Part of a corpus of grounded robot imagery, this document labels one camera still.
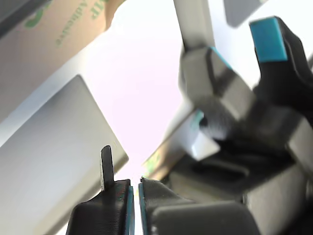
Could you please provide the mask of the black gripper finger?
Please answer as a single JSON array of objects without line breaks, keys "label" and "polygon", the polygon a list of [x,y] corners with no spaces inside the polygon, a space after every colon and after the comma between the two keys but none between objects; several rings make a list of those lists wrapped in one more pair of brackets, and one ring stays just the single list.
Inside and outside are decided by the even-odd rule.
[{"label": "black gripper finger", "polygon": [[157,180],[141,178],[139,201],[145,235],[258,235],[249,210],[236,202],[196,203]]}]

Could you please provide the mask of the wide black blue-padded gripper finger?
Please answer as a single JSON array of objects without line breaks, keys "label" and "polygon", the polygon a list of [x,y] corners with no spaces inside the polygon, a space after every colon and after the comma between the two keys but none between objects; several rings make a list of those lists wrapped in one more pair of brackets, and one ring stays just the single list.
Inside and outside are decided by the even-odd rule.
[{"label": "wide black blue-padded gripper finger", "polygon": [[248,116],[255,95],[213,48],[186,52],[180,65],[186,94],[206,117],[218,112],[234,120]]},{"label": "wide black blue-padded gripper finger", "polygon": [[261,76],[258,85],[309,84],[309,64],[303,44],[284,21],[267,17],[250,24]]}]

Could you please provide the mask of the black wide-finger gripper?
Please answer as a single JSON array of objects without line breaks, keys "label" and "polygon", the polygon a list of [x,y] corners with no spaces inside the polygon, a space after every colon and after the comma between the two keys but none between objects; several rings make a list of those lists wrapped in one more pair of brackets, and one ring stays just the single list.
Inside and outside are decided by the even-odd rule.
[{"label": "black wide-finger gripper", "polygon": [[291,109],[260,101],[246,85],[188,85],[201,130],[220,150],[203,160],[184,156],[169,175],[190,200],[236,201],[263,235],[284,232],[308,207],[312,129]]}]

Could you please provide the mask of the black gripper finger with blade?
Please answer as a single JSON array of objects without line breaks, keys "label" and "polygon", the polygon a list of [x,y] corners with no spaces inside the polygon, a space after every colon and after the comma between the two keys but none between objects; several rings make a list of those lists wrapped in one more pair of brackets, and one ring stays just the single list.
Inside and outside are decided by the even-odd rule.
[{"label": "black gripper finger with blade", "polygon": [[71,212],[67,235],[133,235],[134,189],[129,179],[114,180],[112,149],[101,150],[101,191]]}]

